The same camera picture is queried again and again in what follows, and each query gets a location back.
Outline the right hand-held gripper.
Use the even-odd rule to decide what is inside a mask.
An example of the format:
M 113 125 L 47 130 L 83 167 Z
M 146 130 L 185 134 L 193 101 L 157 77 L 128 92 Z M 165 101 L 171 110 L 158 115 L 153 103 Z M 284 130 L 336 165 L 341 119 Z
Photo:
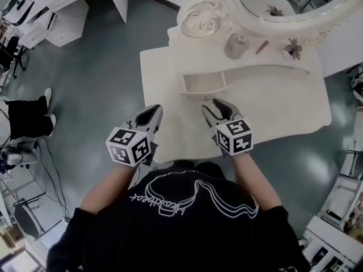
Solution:
M 253 132 L 249 121 L 232 103 L 222 99 L 213 99 L 212 102 L 220 112 L 219 117 L 206 105 L 201 106 L 201 112 L 222 152 L 234 156 L 252 150 Z

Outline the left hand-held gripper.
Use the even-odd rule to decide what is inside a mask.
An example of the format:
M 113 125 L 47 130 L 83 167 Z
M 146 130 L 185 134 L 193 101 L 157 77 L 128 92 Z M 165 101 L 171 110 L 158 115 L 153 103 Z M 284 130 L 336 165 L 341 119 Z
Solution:
M 129 167 L 149 166 L 158 147 L 153 140 L 162 117 L 162 106 L 155 104 L 146 107 L 135 121 L 129 120 L 115 127 L 105 142 L 111 159 Z

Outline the white ornate dressing table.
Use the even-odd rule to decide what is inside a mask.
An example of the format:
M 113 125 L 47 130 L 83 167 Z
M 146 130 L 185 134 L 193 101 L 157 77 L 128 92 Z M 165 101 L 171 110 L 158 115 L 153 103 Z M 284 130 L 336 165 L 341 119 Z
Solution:
M 310 70 L 303 79 L 248 78 L 227 81 L 231 87 L 215 97 L 234 104 L 250 121 L 254 143 L 308 134 L 331 123 L 322 65 L 316 47 L 304 45 L 301 59 L 284 57 L 281 44 L 269 43 L 259 54 L 248 48 L 240 59 L 230 59 L 224 47 L 202 46 L 144 50 L 140 54 L 146 105 L 163 107 L 162 123 L 155 136 L 154 159 L 168 163 L 176 159 L 218 157 L 220 149 L 201 113 L 208 101 L 190 100 L 181 94 L 182 75 L 207 74 L 256 65 L 283 65 Z

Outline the person's right forearm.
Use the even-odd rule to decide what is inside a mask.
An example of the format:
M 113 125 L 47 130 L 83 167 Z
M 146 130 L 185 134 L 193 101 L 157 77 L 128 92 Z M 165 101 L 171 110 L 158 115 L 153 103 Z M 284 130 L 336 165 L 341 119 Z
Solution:
M 262 210 L 282 205 L 278 194 L 248 153 L 235 155 L 232 160 L 238 184 L 249 192 Z

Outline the person's left forearm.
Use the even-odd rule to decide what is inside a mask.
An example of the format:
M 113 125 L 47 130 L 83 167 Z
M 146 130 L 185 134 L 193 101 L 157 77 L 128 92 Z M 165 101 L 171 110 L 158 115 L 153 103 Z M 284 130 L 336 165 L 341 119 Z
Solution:
M 128 190 L 136 170 L 136 167 L 118 166 L 87 193 L 79 208 L 96 215 Z

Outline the person's black trouser leg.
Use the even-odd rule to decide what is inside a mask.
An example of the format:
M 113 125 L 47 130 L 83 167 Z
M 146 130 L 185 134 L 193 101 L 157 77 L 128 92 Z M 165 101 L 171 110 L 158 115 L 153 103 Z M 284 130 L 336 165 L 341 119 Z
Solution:
M 213 162 L 202 162 L 195 166 L 195 170 L 210 177 L 226 179 L 221 167 Z

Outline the person's black printed shirt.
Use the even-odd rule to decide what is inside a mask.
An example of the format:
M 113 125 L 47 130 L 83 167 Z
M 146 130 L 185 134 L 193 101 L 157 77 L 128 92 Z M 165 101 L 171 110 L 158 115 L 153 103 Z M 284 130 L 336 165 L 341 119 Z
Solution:
M 283 207 L 197 169 L 148 173 L 97 214 L 75 209 L 47 272 L 309 272 Z

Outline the grey shell chair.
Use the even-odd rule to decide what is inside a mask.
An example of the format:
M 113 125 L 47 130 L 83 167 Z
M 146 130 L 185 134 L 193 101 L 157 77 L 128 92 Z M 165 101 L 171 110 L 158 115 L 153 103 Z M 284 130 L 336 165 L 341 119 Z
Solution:
M 33 149 L 25 145 L 4 146 L 0 150 L 0 159 L 5 162 L 7 169 L 18 165 L 30 165 L 37 162 L 37 156 Z

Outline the white black sneaker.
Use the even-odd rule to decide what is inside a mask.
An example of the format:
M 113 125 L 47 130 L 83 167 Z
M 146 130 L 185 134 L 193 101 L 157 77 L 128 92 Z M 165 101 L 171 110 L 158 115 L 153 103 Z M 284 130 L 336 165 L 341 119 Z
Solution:
M 363 63 L 357 66 L 358 73 L 351 75 L 351 88 L 353 96 L 360 102 L 363 109 Z

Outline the white work table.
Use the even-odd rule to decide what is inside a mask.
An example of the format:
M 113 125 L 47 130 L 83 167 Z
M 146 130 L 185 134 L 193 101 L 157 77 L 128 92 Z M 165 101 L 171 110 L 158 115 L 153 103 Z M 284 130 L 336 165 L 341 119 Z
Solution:
M 363 265 L 363 225 L 347 233 L 313 217 L 299 240 L 310 272 L 353 272 Z
M 362 192 L 363 180 L 339 176 L 317 217 L 343 231 Z

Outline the black office chair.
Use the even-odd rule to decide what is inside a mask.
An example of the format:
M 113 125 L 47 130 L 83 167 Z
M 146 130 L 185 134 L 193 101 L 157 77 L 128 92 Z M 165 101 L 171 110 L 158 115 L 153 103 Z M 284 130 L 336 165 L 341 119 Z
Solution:
M 22 63 L 22 56 L 26 51 L 24 50 L 24 46 L 18 49 L 19 40 L 20 38 L 17 36 L 12 36 L 6 46 L 4 43 L 0 46 L 0 74 L 9 71 L 11 64 L 14 62 L 15 66 L 12 74 L 14 79 L 17 78 L 16 70 L 18 66 L 23 71 L 26 70 Z

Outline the oval mirror ornate white frame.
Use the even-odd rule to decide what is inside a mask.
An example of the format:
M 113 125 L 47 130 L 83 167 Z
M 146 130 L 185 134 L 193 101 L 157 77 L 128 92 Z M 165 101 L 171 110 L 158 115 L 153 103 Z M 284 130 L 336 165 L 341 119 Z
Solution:
M 265 43 L 316 45 L 363 0 L 331 0 L 296 13 L 287 0 L 189 0 L 168 30 L 169 45 L 257 49 Z

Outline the black frame chair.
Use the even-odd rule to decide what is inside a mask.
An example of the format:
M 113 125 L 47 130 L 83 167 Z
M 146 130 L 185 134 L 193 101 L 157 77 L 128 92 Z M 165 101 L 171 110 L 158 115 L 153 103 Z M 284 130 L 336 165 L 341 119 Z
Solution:
M 32 237 L 34 240 L 38 240 L 45 233 L 43 227 L 24 198 L 21 198 L 14 204 L 14 218 L 22 232 L 27 236 Z

